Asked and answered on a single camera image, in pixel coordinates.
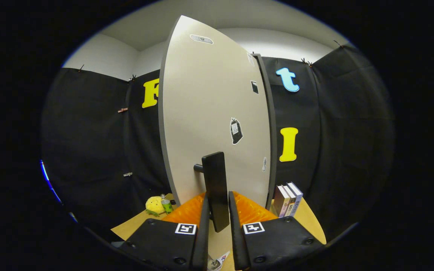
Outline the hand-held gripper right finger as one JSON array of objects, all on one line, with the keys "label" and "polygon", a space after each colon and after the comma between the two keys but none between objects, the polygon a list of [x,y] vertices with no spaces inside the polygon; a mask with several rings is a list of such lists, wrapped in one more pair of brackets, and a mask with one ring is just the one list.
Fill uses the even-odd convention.
[{"label": "hand-held gripper right finger", "polygon": [[237,192],[228,206],[236,270],[294,271],[324,249],[324,237],[292,216],[278,218]]}]

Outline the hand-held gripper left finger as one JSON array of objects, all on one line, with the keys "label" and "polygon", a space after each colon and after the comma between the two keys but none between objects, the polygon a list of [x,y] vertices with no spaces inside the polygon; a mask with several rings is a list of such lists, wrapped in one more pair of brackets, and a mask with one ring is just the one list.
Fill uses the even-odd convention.
[{"label": "hand-held gripper left finger", "polygon": [[162,219],[146,219],[121,245],[145,271],[205,271],[210,207],[201,193]]}]

